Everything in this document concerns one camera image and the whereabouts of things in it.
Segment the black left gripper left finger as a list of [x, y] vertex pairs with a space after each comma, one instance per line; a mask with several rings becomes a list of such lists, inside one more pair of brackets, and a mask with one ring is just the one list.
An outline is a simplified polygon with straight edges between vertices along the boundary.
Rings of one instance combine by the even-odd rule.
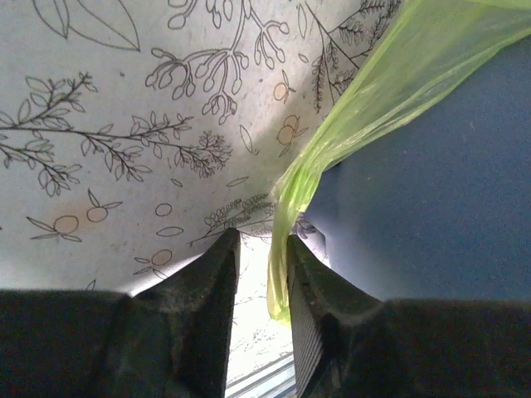
[[4, 397], [222, 397], [238, 231], [135, 296], [4, 290]]

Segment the green plastic trash bag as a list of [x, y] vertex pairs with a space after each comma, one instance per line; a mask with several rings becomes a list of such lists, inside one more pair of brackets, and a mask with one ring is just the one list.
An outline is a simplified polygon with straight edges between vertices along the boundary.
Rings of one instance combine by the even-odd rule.
[[527, 1], [407, 1], [324, 122], [275, 185], [267, 308], [290, 325], [287, 239], [323, 172], [443, 100], [530, 33]]

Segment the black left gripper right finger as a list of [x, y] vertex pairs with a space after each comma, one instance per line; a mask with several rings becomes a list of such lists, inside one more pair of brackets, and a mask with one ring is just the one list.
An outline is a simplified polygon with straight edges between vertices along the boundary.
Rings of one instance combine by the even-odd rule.
[[287, 241], [299, 397], [527, 397], [530, 305], [379, 301]]

